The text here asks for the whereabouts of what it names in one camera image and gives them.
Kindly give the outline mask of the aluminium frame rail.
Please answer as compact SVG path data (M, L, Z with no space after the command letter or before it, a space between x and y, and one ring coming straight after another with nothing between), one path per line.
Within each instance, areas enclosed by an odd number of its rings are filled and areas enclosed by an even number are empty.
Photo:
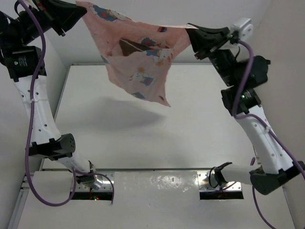
M30 191L29 182L26 175L24 175L7 229L18 228L29 191Z
M273 149L272 140L270 140L268 125L263 120L265 118L264 110L260 105L260 102L255 99L256 104L249 108L241 108L241 112L238 113L238 105L244 101L242 94L244 93L244 87L250 75L252 63L249 62L245 68L245 72L238 86L235 94L232 115L236 121L240 124L243 130L246 132L250 139L258 157L258 163L262 166L265 173L273 173Z

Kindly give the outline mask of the pink cartoon print pillowcase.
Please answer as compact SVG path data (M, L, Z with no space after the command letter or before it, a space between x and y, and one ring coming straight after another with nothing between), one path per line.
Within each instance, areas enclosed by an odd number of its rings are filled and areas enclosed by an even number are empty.
M165 95L166 76L176 56L190 46L186 29L193 26L135 22L90 2L77 1L76 5L87 10L82 19L105 63L110 82L138 99L169 106ZM154 50L125 57L119 46L120 39Z

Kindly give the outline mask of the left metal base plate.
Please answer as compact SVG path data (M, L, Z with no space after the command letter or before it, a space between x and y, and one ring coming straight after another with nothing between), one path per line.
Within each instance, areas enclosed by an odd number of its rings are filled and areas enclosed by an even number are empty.
M111 184L114 184L114 173L109 171L98 171L101 175L86 176L76 174L76 192L88 193L90 190L97 192L112 192L113 188Z

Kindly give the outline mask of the white front cover board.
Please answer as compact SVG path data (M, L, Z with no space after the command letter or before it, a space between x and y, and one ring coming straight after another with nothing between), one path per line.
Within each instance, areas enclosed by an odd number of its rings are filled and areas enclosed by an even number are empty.
M20 229L265 229L243 185L243 199L200 200L194 172L117 172L114 200L72 200L61 207L28 194Z

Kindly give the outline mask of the left aluminium frame rail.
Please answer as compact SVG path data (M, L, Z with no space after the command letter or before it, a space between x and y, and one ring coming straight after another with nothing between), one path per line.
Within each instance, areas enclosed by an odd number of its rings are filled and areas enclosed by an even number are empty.
M29 182L26 175L24 175L7 229L18 228L29 191L30 191Z

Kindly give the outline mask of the grey orange dotted pillow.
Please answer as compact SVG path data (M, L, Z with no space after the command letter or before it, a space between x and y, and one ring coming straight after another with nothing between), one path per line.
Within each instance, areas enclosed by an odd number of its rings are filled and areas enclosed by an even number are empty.
M122 51L122 55L123 56L129 56L135 52L146 52L146 51L151 51L154 50L154 48L151 48L149 46L143 45L143 44L139 44L136 42L132 42L130 40L127 39L120 39L119 40L119 46L121 48Z

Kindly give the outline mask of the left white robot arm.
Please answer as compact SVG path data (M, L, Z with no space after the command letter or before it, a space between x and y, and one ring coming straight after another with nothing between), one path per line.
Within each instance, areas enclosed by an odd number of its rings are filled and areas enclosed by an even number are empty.
M75 153L72 134L62 135L53 119L47 96L43 50L31 42L53 29L64 36L86 14L84 7L61 0L36 0L13 19L0 15L0 62L9 72L32 125L29 156L47 158L77 172L77 182L91 187L93 164Z

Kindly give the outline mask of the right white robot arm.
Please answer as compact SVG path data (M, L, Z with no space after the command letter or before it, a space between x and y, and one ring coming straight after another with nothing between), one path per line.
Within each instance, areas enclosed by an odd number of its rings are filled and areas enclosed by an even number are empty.
M225 83L226 89L221 91L224 107L249 138L258 165L253 169L226 162L213 167L209 185L216 188L237 181L268 195L294 177L304 175L304 163L296 160L273 132L255 92L256 87L267 82L271 62L254 55L246 42L251 25L211 29L188 24L186 31L196 59L209 59Z

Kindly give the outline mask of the right aluminium frame rail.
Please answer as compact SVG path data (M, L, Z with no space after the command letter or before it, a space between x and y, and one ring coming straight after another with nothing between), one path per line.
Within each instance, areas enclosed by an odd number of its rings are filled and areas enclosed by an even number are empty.
M238 86L235 94L232 115L236 121L240 124L243 130L246 132L250 139L258 157L258 163L262 166L265 173L273 173L273 149L272 140L270 140L268 125L263 120L265 118L264 110L260 105L260 102L255 99L256 104L249 108L241 108L241 112L238 113L238 105L244 101L242 94L244 93L244 87L250 75L252 63L249 62L245 68L245 72Z

